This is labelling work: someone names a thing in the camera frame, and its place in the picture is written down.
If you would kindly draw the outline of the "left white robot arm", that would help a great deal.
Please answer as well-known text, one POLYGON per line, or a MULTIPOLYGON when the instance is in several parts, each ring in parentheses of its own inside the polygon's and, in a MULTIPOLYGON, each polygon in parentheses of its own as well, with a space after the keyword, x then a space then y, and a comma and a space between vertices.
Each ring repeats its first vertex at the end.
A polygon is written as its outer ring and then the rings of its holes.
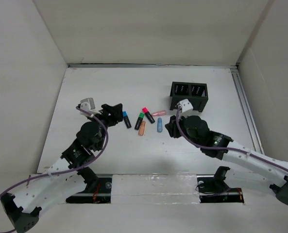
POLYGON ((76 108, 88 122, 81 126, 72 144, 44 173, 27 181, 25 188, 15 193, 6 191, 0 198, 17 233, 29 231, 53 205, 75 193, 92 192, 97 186, 98 177, 89 165, 104 152, 108 128, 122 122, 122 104, 103 104, 99 111, 83 105, 76 108))

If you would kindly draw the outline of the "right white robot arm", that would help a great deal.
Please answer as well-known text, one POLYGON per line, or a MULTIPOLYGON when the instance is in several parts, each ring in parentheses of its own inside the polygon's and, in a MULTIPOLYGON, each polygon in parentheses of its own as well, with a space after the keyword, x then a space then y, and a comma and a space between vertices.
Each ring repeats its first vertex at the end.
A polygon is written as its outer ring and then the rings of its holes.
POLYGON ((288 206, 288 162, 248 149, 231 137, 210 130, 199 116, 171 116, 165 128, 170 137, 183 137, 206 156, 246 169, 239 172, 219 167, 209 182, 212 194, 248 187, 271 194, 288 206))

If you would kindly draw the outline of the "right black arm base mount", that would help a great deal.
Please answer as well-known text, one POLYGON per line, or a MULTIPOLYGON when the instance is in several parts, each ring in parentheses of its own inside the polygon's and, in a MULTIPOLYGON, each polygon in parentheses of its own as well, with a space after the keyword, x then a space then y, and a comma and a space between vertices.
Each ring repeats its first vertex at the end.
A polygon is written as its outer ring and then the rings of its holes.
POLYGON ((200 203, 244 203, 241 188, 230 188, 225 180, 229 167, 220 166, 214 175, 197 175, 195 190, 200 203))

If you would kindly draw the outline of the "blue cap black highlighter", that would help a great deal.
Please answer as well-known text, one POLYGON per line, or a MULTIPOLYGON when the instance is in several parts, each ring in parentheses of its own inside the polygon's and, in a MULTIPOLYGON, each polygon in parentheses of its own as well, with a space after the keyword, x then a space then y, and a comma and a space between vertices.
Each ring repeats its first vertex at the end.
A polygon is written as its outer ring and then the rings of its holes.
POLYGON ((123 113, 123 121, 124 121, 127 129, 130 129, 132 127, 132 125, 130 123, 129 117, 128 117, 126 111, 123 111, 122 113, 123 113))

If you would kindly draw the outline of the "pink translucent highlighter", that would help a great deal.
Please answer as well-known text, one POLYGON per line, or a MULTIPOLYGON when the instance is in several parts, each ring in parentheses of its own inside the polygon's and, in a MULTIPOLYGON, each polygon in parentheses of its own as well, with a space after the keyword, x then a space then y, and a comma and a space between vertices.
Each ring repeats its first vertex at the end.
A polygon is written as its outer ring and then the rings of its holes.
POLYGON ((160 111, 152 113, 152 116, 153 117, 161 117, 161 116, 164 116, 166 114, 167 114, 166 110, 160 110, 160 111))

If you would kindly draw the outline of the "blue translucent highlighter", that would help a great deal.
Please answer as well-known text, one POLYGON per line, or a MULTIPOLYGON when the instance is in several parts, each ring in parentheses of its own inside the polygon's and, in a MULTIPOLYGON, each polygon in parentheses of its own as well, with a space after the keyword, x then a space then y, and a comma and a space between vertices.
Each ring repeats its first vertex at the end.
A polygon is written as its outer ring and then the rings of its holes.
POLYGON ((163 131, 163 122, 162 122, 162 118, 159 117, 157 119, 157 132, 161 133, 163 131))

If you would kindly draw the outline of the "orange translucent highlighter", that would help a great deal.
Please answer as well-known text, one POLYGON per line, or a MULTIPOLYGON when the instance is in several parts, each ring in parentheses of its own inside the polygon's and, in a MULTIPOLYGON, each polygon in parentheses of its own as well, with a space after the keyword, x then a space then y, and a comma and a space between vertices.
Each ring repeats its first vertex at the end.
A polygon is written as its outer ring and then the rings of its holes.
POLYGON ((142 121, 138 130, 138 135, 143 136, 146 129, 146 121, 142 121))

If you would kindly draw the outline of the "pink cap black highlighter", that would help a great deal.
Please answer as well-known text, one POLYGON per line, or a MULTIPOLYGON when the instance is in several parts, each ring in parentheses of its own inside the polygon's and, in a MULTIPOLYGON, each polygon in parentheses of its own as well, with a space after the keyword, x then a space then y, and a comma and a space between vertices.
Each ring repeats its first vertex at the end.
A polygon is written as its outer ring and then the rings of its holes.
POLYGON ((151 124, 155 123, 153 116, 151 115, 151 113, 149 112, 149 110, 146 107, 142 108, 142 112, 144 113, 144 115, 147 117, 148 121, 151 124))

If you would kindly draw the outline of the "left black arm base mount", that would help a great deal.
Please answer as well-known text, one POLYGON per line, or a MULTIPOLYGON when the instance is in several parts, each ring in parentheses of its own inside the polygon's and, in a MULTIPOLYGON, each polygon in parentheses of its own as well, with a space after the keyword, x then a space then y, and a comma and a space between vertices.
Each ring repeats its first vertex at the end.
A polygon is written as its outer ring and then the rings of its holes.
POLYGON ((112 175, 96 175, 85 167, 77 172, 84 179, 85 188, 66 199, 68 204, 110 204, 112 190, 112 175))

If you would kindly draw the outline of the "green cap black highlighter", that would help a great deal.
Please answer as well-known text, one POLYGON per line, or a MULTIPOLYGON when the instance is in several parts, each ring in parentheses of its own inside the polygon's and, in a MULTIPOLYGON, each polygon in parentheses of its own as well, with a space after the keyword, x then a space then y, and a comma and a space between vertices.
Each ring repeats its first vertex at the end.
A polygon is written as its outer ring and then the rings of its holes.
POLYGON ((141 112, 141 113, 139 114, 138 118, 137 118, 136 125, 135 125, 135 130, 139 130, 140 125, 141 125, 141 123, 142 123, 142 121, 143 121, 143 118, 144 118, 144 113, 141 112))

